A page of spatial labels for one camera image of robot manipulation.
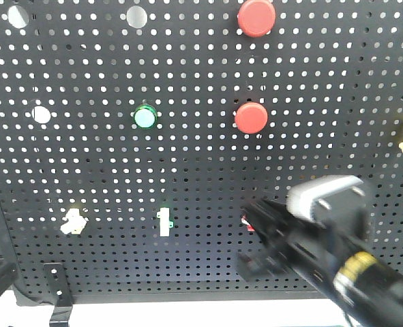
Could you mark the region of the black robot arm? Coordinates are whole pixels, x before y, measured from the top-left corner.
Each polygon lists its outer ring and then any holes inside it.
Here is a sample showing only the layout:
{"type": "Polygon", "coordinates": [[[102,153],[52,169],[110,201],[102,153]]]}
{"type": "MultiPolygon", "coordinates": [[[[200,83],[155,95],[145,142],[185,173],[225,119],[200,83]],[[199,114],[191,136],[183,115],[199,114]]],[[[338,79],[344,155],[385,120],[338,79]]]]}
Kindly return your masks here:
{"type": "Polygon", "coordinates": [[[403,326],[403,275],[366,248],[365,211],[317,217],[300,219],[272,200],[245,205],[264,249],[240,254],[238,273],[249,281],[293,271],[362,326],[403,326]]]}

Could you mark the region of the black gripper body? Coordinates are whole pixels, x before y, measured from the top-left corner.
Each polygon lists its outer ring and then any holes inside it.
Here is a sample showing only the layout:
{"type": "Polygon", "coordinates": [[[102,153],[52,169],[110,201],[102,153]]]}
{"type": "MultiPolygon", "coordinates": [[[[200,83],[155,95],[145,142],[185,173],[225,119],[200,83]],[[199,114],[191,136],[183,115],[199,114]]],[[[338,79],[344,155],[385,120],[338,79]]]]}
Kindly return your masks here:
{"type": "Polygon", "coordinates": [[[332,290],[336,273],[355,249],[333,226],[302,221],[271,200],[246,204],[243,218],[263,246],[237,255],[237,272],[246,281],[293,271],[318,290],[332,290]]]}

